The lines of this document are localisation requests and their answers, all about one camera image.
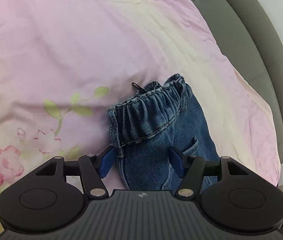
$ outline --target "gray headboard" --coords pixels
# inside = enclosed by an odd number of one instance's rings
[[[283,163],[283,45],[257,0],[192,0],[221,52],[270,105]]]

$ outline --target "pink flower print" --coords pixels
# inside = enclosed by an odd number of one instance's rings
[[[38,136],[34,138],[36,148],[42,154],[51,154],[60,152],[60,139],[55,138],[54,131],[51,129],[48,133],[38,130]]]
[[[14,179],[24,172],[24,166],[19,160],[19,150],[9,145],[5,149],[0,149],[0,185],[4,181],[13,183]]]
[[[18,135],[19,140],[20,140],[21,142],[23,142],[23,141],[25,140],[25,138],[26,138],[26,133],[25,133],[24,130],[22,130],[22,128],[18,128],[18,129],[17,129],[17,135]]]

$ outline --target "waistband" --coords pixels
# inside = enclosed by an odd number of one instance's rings
[[[157,81],[151,82],[144,90],[147,93],[137,93],[107,110],[110,137],[118,157],[123,157],[124,145],[150,139],[164,130],[186,109],[192,96],[191,87],[179,74],[171,76],[163,86]]]

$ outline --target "blue denim jeans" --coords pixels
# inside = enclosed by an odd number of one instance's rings
[[[209,161],[219,157],[203,110],[183,76],[175,74],[163,86],[152,82],[144,90],[107,110],[120,175],[128,189],[174,193],[181,179],[168,160],[171,146]],[[204,177],[202,191],[215,182],[216,177]]]

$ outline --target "black drawstring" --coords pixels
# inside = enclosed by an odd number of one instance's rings
[[[146,93],[147,93],[147,91],[144,90],[144,88],[140,87],[140,86],[137,85],[136,83],[133,82],[132,85],[133,85],[135,88],[137,88],[140,93],[142,93],[142,94],[146,94]]]

